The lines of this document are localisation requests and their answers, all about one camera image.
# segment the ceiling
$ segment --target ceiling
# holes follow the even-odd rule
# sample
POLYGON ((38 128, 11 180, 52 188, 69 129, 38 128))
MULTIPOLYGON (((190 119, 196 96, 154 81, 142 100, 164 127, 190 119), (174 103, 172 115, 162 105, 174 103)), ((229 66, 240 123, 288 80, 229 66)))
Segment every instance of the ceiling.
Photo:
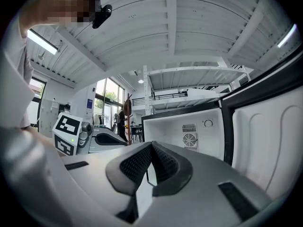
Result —
POLYGON ((119 74, 137 89, 143 65, 148 71, 218 66, 217 58, 223 56, 260 74, 302 42, 296 31, 277 47, 293 23, 275 0, 101 1, 111 4, 113 12, 99 29, 34 27, 59 47, 56 55, 46 51, 41 60, 44 49, 28 40, 35 70, 76 89, 119 74))

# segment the tube light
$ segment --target tube light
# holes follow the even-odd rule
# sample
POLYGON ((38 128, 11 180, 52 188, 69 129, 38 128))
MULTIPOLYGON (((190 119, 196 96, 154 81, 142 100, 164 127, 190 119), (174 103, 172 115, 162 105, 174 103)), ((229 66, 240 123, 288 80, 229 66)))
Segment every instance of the tube light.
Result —
POLYGON ((297 25, 294 24, 294 26, 292 27, 292 29, 287 33, 287 35, 284 37, 284 39, 278 44, 278 47, 280 48, 282 45, 285 44, 285 42, 289 39, 290 36, 292 36, 292 34, 294 33, 294 31, 296 30, 297 25))
POLYGON ((50 53, 55 55, 58 51, 58 48, 49 43, 47 40, 45 40, 41 35, 36 33, 34 30, 30 29, 27 31, 27 37, 30 38, 32 41, 36 42, 41 47, 48 50, 50 53))

